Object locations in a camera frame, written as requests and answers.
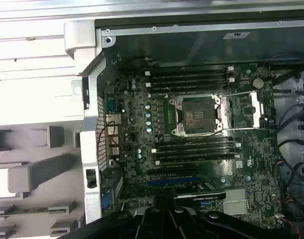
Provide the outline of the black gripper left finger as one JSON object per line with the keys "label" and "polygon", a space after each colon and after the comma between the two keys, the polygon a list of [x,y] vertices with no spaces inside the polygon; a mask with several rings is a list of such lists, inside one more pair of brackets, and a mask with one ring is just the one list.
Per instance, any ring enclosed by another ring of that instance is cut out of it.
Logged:
{"label": "black gripper left finger", "polygon": [[134,217],[115,212],[75,229],[62,239],[161,239],[163,238],[164,209],[143,207]]}

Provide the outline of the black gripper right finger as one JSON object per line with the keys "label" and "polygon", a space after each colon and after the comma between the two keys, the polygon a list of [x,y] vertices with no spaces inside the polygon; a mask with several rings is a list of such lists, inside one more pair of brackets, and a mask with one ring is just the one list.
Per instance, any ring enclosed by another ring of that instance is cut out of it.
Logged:
{"label": "black gripper right finger", "polygon": [[219,211],[168,211],[175,239],[268,239],[269,231]]}

